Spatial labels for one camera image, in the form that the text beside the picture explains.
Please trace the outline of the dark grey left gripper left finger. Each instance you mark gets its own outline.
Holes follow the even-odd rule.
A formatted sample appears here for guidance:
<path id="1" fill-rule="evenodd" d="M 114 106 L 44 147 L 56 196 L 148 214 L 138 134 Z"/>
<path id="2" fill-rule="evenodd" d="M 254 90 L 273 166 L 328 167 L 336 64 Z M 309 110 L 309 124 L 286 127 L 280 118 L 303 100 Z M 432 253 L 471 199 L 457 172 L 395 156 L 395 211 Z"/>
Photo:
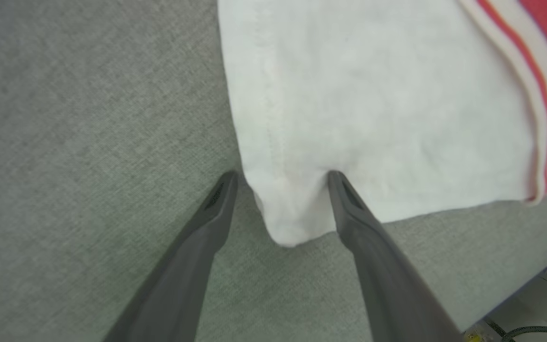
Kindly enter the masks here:
<path id="1" fill-rule="evenodd" d="M 193 342 L 216 253 L 231 227 L 238 175 L 227 171 L 132 297 L 106 342 Z"/>

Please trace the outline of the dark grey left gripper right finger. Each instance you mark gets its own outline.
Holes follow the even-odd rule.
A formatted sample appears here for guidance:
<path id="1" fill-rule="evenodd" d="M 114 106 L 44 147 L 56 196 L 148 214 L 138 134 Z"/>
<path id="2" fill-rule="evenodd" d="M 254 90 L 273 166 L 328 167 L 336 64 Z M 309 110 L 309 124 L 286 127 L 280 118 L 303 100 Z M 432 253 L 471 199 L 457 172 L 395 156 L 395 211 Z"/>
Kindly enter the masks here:
<path id="1" fill-rule="evenodd" d="M 460 342 L 462 334 L 340 171 L 327 175 L 341 242 L 352 253 L 374 342 Z"/>

